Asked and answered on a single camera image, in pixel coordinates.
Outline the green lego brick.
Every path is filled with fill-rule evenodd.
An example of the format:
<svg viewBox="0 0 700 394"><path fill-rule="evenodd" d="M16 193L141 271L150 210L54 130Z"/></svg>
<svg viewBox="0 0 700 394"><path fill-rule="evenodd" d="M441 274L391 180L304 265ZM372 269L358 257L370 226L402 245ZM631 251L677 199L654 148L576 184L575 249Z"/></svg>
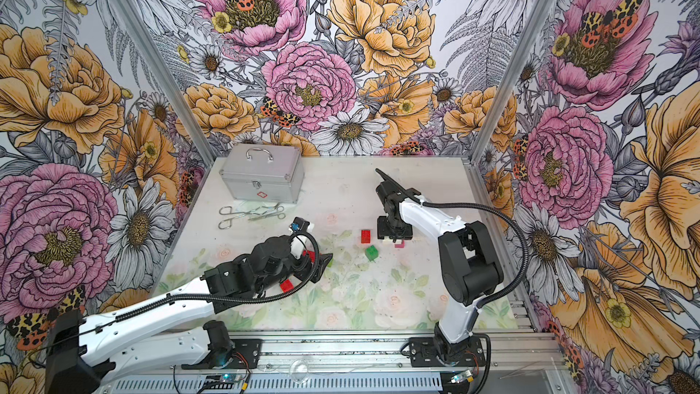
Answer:
<svg viewBox="0 0 700 394"><path fill-rule="evenodd" d="M379 251L375 246L368 246L365 249L365 256L369 262L374 262L379 258Z"/></svg>

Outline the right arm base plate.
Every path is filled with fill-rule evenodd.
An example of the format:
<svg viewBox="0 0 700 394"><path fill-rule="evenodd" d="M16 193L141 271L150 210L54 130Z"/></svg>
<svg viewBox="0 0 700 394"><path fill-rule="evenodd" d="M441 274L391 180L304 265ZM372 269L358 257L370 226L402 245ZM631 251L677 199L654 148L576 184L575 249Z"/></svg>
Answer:
<svg viewBox="0 0 700 394"><path fill-rule="evenodd" d="M486 364L485 348L475 337L457 344L439 337L411 337L401 354L413 368L482 368Z"/></svg>

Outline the aluminium front rail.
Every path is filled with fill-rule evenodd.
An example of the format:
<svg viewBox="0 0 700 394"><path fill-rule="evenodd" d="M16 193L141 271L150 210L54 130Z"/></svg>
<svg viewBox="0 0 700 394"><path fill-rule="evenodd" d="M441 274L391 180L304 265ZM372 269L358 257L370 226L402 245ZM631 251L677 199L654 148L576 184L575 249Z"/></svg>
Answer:
<svg viewBox="0 0 700 394"><path fill-rule="evenodd" d="M183 370L215 351L202 329L158 335L120 350L102 393L573 393L550 334L487 331L480 368L413 368L401 354L419 331L242 331L260 339L256 370Z"/></svg>

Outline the red long lego brick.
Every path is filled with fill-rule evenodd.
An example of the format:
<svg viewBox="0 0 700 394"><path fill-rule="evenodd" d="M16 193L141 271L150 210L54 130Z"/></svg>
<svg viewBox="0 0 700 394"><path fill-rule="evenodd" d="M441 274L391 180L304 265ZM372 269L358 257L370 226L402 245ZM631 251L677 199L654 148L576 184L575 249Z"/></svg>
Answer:
<svg viewBox="0 0 700 394"><path fill-rule="evenodd" d="M315 262L315 252L304 250L303 255L307 257L312 264Z"/></svg>

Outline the silver scissors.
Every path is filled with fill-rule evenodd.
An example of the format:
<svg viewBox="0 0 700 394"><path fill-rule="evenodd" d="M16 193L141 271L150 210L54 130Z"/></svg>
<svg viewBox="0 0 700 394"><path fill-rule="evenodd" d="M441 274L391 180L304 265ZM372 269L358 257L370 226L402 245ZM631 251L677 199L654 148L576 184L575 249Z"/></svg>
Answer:
<svg viewBox="0 0 700 394"><path fill-rule="evenodd" d="M281 204L269 206L261 205L250 210L238 209L236 207L226 205L219 209L219 215L275 215L276 213L284 213L284 206Z"/></svg>

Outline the red tall lego brick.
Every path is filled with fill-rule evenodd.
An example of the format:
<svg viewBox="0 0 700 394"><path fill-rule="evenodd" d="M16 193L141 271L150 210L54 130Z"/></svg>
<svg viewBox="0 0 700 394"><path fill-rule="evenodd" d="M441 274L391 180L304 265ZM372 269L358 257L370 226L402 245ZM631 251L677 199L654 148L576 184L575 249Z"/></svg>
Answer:
<svg viewBox="0 0 700 394"><path fill-rule="evenodd" d="M372 242L372 235L371 231L369 229L365 229L361 231L361 243L362 244L370 244Z"/></svg>

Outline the silver metal case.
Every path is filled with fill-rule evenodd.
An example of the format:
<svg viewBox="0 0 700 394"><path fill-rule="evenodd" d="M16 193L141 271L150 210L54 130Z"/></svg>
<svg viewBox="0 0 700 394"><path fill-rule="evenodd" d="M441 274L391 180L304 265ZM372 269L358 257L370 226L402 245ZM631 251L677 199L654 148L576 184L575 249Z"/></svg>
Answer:
<svg viewBox="0 0 700 394"><path fill-rule="evenodd" d="M290 146L237 144L220 175L237 200L296 204L304 181L302 153Z"/></svg>

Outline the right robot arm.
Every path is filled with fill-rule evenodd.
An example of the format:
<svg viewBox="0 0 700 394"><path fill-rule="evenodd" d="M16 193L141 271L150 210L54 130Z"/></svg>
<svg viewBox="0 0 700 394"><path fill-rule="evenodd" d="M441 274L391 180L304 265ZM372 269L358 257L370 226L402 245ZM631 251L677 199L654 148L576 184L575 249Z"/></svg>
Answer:
<svg viewBox="0 0 700 394"><path fill-rule="evenodd" d="M377 236L392 242L407 241L414 232L437 244L440 276L448 291L448 306L434 333L434 348L448 364L474 353L479 347L474 328L481 308L504 275L488 227L480 220L468 223L446 209L470 209L505 216L483 204L437 204L419 191L407 189L377 169L382 178L376 193L384 214L377 218Z"/></svg>

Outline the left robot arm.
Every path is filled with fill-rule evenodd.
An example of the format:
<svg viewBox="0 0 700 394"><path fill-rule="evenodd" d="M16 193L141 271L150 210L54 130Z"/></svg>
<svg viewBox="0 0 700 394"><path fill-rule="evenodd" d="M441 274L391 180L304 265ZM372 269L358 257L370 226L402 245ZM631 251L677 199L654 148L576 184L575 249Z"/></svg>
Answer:
<svg viewBox="0 0 700 394"><path fill-rule="evenodd" d="M64 314L46 344L45 391L64 393L78 388L91 393L114 370L108 359L118 347L236 306L290 297L308 283L318 282L332 259L321 253L309 233L271 237L251 253L219 264L165 295L106 314Z"/></svg>

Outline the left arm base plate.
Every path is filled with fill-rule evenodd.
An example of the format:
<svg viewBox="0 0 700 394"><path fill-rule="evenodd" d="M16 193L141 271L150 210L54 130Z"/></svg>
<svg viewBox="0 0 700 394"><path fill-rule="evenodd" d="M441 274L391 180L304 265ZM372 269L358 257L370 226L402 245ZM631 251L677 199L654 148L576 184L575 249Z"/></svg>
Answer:
<svg viewBox="0 0 700 394"><path fill-rule="evenodd" d="M260 339L235 339L230 346L210 350L199 363L180 367L183 370L256 370L262 344Z"/></svg>

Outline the red square lego brick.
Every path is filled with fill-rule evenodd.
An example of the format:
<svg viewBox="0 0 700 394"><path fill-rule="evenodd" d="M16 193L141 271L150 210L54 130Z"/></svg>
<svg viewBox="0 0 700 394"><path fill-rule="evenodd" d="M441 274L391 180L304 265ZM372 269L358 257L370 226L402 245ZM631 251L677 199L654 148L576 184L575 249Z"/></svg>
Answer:
<svg viewBox="0 0 700 394"><path fill-rule="evenodd" d="M284 282L282 282L280 284L280 288L284 293L288 293L288 292L292 291L294 287L295 286L293 285L293 283L289 279L284 280Z"/></svg>

